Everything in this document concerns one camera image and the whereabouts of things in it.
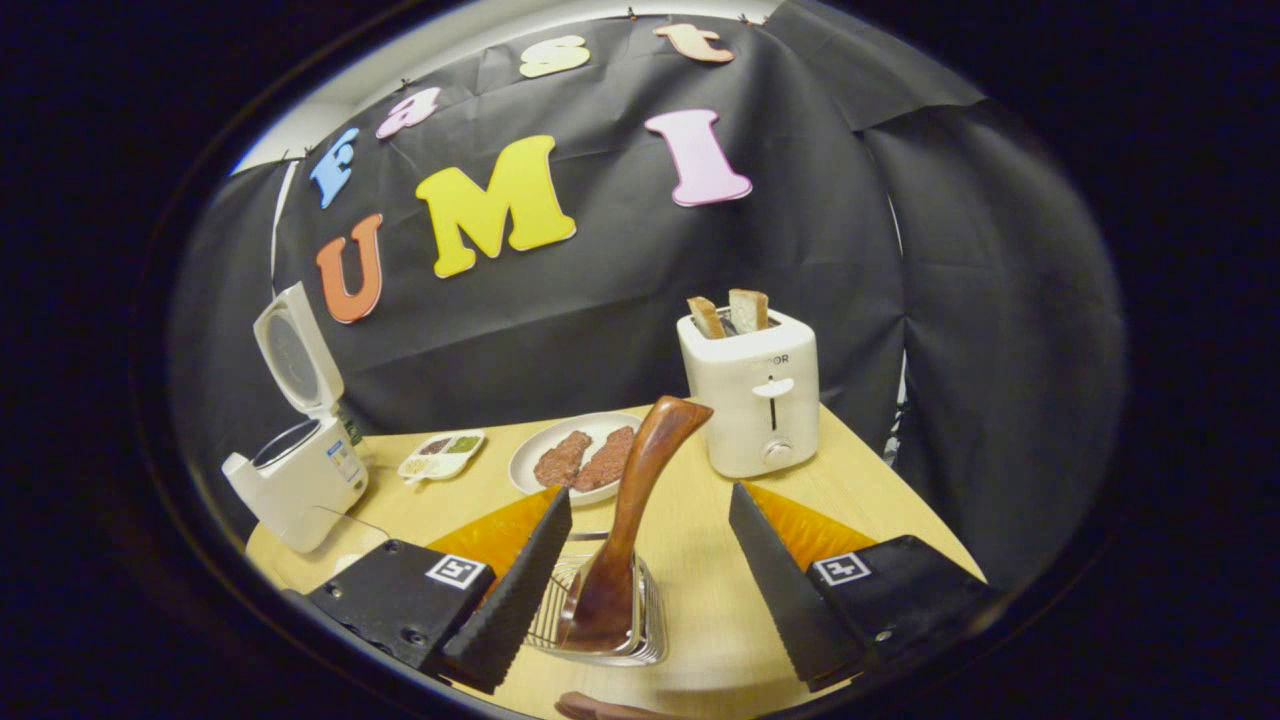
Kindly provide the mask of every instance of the foam letter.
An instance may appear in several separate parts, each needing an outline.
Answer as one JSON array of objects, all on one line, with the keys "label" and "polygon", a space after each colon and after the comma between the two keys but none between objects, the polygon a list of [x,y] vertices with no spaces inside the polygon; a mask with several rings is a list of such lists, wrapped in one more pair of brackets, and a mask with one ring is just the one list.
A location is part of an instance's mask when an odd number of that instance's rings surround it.
[{"label": "foam letter", "polygon": [[644,127],[667,141],[680,183],[671,192],[686,208],[736,200],[751,192],[751,181],[733,172],[721,150],[712,110],[677,110],[645,120]]},{"label": "foam letter", "polygon": [[719,35],[709,29],[698,29],[689,23],[678,23],[673,26],[663,26],[655,31],[654,35],[663,35],[671,40],[671,44],[676,47],[676,51],[686,58],[692,58],[694,60],[704,60],[708,63],[727,63],[733,59],[733,54],[728,50],[719,50],[712,47],[708,40],[719,40]]},{"label": "foam letter", "polygon": [[489,258],[502,251],[502,231],[511,213],[509,243],[516,250],[541,247],[573,237],[573,218],[561,213],[548,163],[556,140],[535,135],[512,142],[493,167],[489,190],[481,190],[458,168],[445,168],[424,179],[415,195],[426,201],[435,231],[439,259],[435,274],[442,278],[470,270],[474,250],[462,245],[465,229]]},{"label": "foam letter", "polygon": [[582,47],[585,44],[586,40],[577,35],[566,35],[530,45],[520,55],[525,61],[520,65],[520,74],[539,77],[576,68],[591,59],[591,51]]},{"label": "foam letter", "polygon": [[351,163],[351,159],[356,156],[356,151],[351,149],[351,142],[356,140],[360,135],[357,128],[347,128],[347,132],[342,133],[338,142],[334,142],[329,151],[320,158],[316,163],[315,169],[311,170],[311,179],[316,181],[320,186],[320,209],[324,210],[333,202],[334,196],[338,191],[347,184],[347,178],[351,177],[351,170],[344,168]]},{"label": "foam letter", "polygon": [[342,249],[346,247],[347,238],[334,238],[316,254],[324,301],[329,306],[329,314],[339,323],[353,323],[372,313],[383,295],[383,268],[378,260],[378,228],[381,224],[381,214],[375,213],[360,220],[351,231],[351,238],[360,246],[360,273],[364,275],[356,295],[347,292],[342,275]]},{"label": "foam letter", "polygon": [[387,113],[387,119],[378,126],[378,132],[374,135],[378,140],[387,140],[397,132],[430,118],[438,108],[435,99],[439,95],[439,87],[428,87],[422,92],[401,100],[392,108],[390,113]]}]

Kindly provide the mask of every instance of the letter m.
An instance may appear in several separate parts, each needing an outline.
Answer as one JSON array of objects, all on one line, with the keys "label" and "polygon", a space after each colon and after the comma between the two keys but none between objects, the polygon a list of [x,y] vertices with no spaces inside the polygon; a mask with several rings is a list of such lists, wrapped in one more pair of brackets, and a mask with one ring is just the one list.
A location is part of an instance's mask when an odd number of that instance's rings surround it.
[{"label": "letter m", "polygon": [[458,168],[445,168],[417,186],[415,195],[426,201],[435,231],[439,259],[435,274],[442,278],[470,270],[474,250],[462,245],[462,234],[489,258],[502,251],[502,231],[511,213],[511,246],[541,247],[573,237],[573,218],[561,213],[548,156],[556,140],[535,135],[512,142],[498,155],[489,190],[471,182]]}]

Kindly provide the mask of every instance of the wooden spatula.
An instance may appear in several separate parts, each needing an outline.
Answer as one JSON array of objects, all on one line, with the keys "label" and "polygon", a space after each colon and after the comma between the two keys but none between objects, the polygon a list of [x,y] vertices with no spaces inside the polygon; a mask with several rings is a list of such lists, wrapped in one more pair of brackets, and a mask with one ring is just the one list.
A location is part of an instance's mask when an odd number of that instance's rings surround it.
[{"label": "wooden spatula", "polygon": [[640,516],[667,461],[710,416],[710,407],[671,396],[658,398],[645,415],[622,471],[613,529],[577,571],[561,610],[561,647],[599,652],[626,643],[632,612],[631,556]]}]

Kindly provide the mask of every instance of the toaster lever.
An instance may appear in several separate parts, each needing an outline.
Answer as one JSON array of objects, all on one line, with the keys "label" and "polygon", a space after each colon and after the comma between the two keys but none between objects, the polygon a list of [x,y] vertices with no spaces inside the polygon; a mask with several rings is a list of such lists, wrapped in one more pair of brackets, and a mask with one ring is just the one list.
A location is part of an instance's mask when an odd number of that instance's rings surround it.
[{"label": "toaster lever", "polygon": [[796,386],[796,382],[791,378],[782,378],[781,380],[769,380],[763,386],[756,386],[751,388],[751,392],[760,397],[767,397],[773,400],[774,397],[782,397],[783,395],[791,392],[791,388]]}]

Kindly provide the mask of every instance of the meat patty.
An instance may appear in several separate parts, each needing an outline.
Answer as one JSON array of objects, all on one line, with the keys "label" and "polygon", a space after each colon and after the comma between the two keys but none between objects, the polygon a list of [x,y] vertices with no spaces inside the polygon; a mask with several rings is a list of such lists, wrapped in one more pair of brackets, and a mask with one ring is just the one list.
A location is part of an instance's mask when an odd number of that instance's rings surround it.
[{"label": "meat patty", "polygon": [[631,443],[636,438],[631,425],[609,433],[604,446],[595,451],[591,460],[579,471],[573,479],[573,489],[586,492],[598,487],[604,487],[614,480],[622,479],[622,470],[627,465],[627,455],[631,454]]},{"label": "meat patty", "polygon": [[568,487],[577,477],[577,466],[582,464],[582,454],[591,445],[591,436],[573,430],[559,445],[548,450],[534,465],[534,477],[543,487]]}]

